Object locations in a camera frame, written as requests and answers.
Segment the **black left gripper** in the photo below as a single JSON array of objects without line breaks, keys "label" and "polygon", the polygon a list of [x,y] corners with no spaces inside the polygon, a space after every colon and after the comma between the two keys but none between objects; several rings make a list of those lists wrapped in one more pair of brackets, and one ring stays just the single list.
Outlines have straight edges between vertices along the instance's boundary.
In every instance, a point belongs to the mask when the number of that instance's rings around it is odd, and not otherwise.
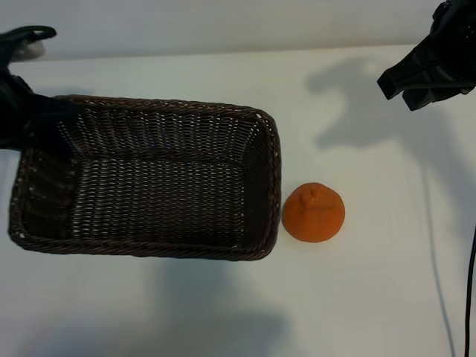
[{"label": "black left gripper", "polygon": [[2,149],[22,149],[25,146],[30,119],[31,146],[53,157],[69,159],[74,146],[69,134],[76,125],[78,112],[79,107],[71,101],[34,95],[21,77],[7,69],[1,71]]}]

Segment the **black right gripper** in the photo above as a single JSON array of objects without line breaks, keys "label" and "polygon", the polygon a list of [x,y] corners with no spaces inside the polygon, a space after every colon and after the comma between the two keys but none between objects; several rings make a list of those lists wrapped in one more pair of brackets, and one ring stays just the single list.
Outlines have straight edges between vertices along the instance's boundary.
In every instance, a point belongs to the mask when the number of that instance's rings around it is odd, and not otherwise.
[{"label": "black right gripper", "polygon": [[430,36],[439,63],[450,74],[459,76],[458,82],[470,82],[467,87],[427,89],[424,69],[416,54],[409,54],[393,67],[385,70],[377,80],[387,100],[402,93],[411,111],[428,104],[468,94],[475,88],[475,2],[444,1],[432,15]]}]

